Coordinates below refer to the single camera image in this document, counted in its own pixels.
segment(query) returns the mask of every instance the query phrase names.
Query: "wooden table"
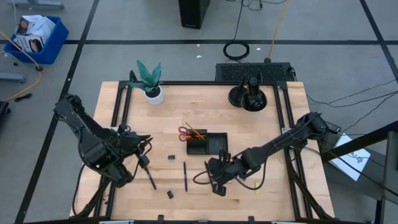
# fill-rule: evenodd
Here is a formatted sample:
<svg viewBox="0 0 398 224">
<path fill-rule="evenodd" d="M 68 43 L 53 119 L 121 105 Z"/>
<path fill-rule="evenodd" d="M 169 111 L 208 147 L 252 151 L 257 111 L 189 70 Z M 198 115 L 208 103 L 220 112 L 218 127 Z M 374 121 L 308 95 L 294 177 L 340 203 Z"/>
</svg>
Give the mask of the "wooden table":
<svg viewBox="0 0 398 224">
<path fill-rule="evenodd" d="M 294 120 L 309 112 L 303 83 L 288 83 L 290 102 Z M 147 103 L 144 92 L 132 91 L 127 124 L 138 134 L 151 134 L 153 150 L 148 153 L 149 170 L 155 180 L 157 190 L 150 184 L 145 171 L 139 168 L 133 182 L 116 189 L 112 219 L 156 220 L 164 215 L 165 220 L 229 220 L 244 221 L 254 216 L 262 220 L 294 220 L 289 181 L 283 151 L 272 155 L 266 166 L 266 181 L 259 192 L 247 190 L 236 181 L 226 184 L 225 197 L 215 195 L 210 185 L 197 185 L 192 178 L 205 170 L 204 161 L 211 156 L 188 156 L 186 143 L 178 140 L 178 127 L 189 122 L 194 128 L 207 129 L 208 132 L 227 132 L 228 148 L 232 155 L 254 146 L 261 146 L 280 135 L 277 119 L 274 91 L 271 86 L 261 89 L 268 99 L 267 107 L 260 112 L 248 112 L 235 108 L 228 102 L 231 86 L 164 85 L 165 100 L 154 106 Z M 94 119 L 103 127 L 109 127 L 116 99 L 118 82 L 103 82 L 99 94 Z M 285 125 L 287 113 L 284 100 Z M 118 124 L 122 116 L 121 106 Z M 315 141 L 309 141 L 308 147 L 317 148 Z M 174 154 L 175 160 L 167 156 Z M 328 186 L 320 156 L 312 151 L 302 151 L 303 168 L 309 191 L 324 210 L 334 217 Z M 183 162 L 187 163 L 188 192 L 185 192 Z M 136 166 L 135 156 L 126 158 L 125 166 L 132 173 Z M 255 173 L 245 181 L 254 186 L 260 182 L 262 171 Z M 98 188 L 100 175 L 84 169 L 76 209 L 80 211 Z M 206 175 L 198 179 L 207 181 Z M 174 193 L 169 199 L 167 191 Z M 301 192 L 297 188 L 301 216 L 305 217 Z M 104 195 L 101 214 L 105 213 L 108 195 Z"/>
</svg>

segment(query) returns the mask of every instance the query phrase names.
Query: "white paper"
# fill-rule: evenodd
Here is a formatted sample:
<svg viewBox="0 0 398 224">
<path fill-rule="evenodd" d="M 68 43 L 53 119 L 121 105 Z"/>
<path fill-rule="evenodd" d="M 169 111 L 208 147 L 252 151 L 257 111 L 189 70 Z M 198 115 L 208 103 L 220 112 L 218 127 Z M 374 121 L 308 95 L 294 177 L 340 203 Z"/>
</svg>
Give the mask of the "white paper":
<svg viewBox="0 0 398 224">
<path fill-rule="evenodd" d="M 346 134 L 343 134 L 337 141 L 335 147 L 338 147 L 342 144 L 350 142 L 351 140 L 352 139 L 350 137 L 348 137 Z M 351 152 L 347 155 L 343 155 L 340 158 L 343 159 L 344 161 L 346 161 L 349 165 L 353 166 L 358 171 L 362 172 L 366 163 L 368 162 L 367 158 L 369 158 L 370 155 L 371 154 L 368 151 L 366 151 L 365 149 L 360 149 L 355 152 Z M 358 180 L 360 173 L 356 172 L 351 167 L 347 166 L 347 164 L 345 164 L 340 159 L 338 159 L 338 158 L 332 159 L 330 161 L 330 163 L 333 164 L 335 167 L 337 167 L 339 170 L 343 171 L 345 174 L 347 174 L 353 180 L 355 180 L 355 181 Z"/>
</svg>

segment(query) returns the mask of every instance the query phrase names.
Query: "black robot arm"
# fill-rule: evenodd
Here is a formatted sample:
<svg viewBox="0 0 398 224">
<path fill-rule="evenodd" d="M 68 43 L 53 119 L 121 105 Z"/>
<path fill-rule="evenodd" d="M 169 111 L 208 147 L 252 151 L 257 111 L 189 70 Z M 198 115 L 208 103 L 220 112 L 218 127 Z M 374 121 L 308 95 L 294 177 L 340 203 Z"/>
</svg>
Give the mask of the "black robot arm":
<svg viewBox="0 0 398 224">
<path fill-rule="evenodd" d="M 152 140 L 150 135 L 139 136 L 125 124 L 120 125 L 118 131 L 102 128 L 86 114 L 80 98 L 75 95 L 66 95 L 55 105 L 54 112 L 78 138 L 78 153 L 83 163 L 109 177 L 117 187 L 134 178 L 123 165 L 125 157 L 135 154 L 141 168 L 148 166 L 149 160 L 143 153 Z"/>
<path fill-rule="evenodd" d="M 318 139 L 325 133 L 335 131 L 329 128 L 329 124 L 319 113 L 311 112 L 302 116 L 290 131 L 263 146 L 248 148 L 233 157 L 225 151 L 220 151 L 218 159 L 211 158 L 208 161 L 207 171 L 213 192 L 225 196 L 225 183 L 238 177 L 246 179 L 253 175 L 260 170 L 267 158 L 277 151 L 287 147 L 301 149 L 307 144 L 307 139 Z"/>
</svg>

